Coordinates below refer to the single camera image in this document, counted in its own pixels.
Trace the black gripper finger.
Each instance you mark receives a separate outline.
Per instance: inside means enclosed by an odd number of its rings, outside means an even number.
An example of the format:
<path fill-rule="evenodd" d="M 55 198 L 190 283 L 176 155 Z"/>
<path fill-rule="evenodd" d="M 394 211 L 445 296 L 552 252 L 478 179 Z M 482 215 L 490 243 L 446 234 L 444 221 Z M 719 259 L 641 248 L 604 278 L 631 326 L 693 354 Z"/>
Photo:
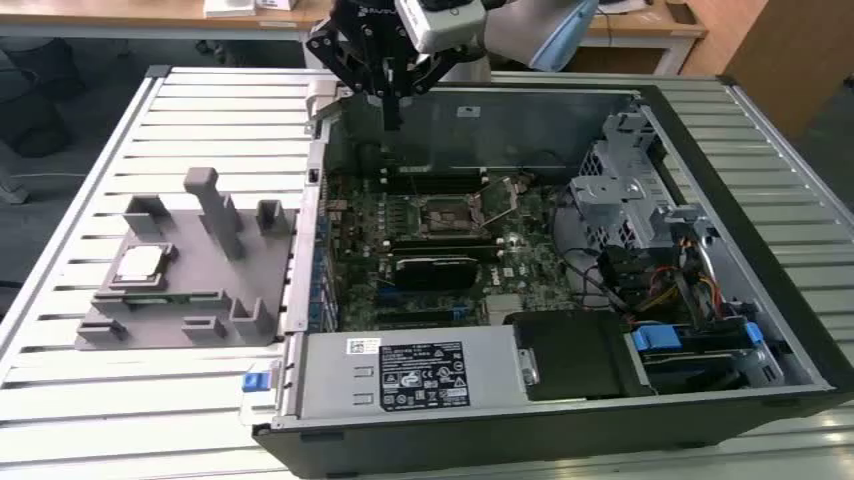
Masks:
<path fill-rule="evenodd" d="M 350 90 L 373 98 L 373 102 L 378 104 L 381 110 L 382 129 L 393 130 L 393 93 L 388 80 L 388 62 L 384 62 L 378 69 L 370 70 L 370 67 L 377 63 L 372 62 L 365 65 L 353 57 L 346 39 L 332 24 L 332 16 L 310 33 L 305 46 Z"/>
<path fill-rule="evenodd" d="M 392 60 L 392 129 L 398 130 L 402 99 L 425 94 L 450 68 L 465 59 L 465 47 L 456 46 L 422 60 L 406 54 Z"/>

